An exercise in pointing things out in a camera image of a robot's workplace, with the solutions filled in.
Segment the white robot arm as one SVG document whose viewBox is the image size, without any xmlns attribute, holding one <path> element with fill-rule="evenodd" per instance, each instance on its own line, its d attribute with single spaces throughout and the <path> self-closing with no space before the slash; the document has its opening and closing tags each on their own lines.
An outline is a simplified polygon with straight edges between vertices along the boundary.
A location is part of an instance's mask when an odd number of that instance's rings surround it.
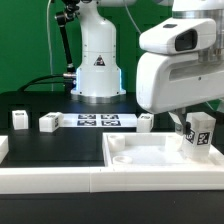
<svg viewBox="0 0 224 224">
<path fill-rule="evenodd" d="M 79 4 L 82 63 L 71 91 L 74 98 L 110 103 L 125 95 L 116 64 L 116 28 L 97 8 L 136 1 Z M 172 17 L 139 37 L 145 53 L 137 65 L 137 102 L 151 114 L 168 112 L 176 131 L 187 134 L 193 124 L 183 117 L 184 109 L 224 97 L 224 0 L 153 1 L 171 6 Z"/>
</svg>

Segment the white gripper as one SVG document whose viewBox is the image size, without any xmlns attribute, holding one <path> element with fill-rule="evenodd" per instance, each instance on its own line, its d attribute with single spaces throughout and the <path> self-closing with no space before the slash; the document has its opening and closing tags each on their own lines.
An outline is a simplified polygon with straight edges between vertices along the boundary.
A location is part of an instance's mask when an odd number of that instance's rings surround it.
<svg viewBox="0 0 224 224">
<path fill-rule="evenodd" d="M 197 53 L 174 56 L 145 53 L 138 62 L 138 104 L 153 114 L 170 111 L 179 135 L 187 135 L 191 128 L 184 107 L 222 97 L 224 61 L 200 63 Z"/>
</svg>

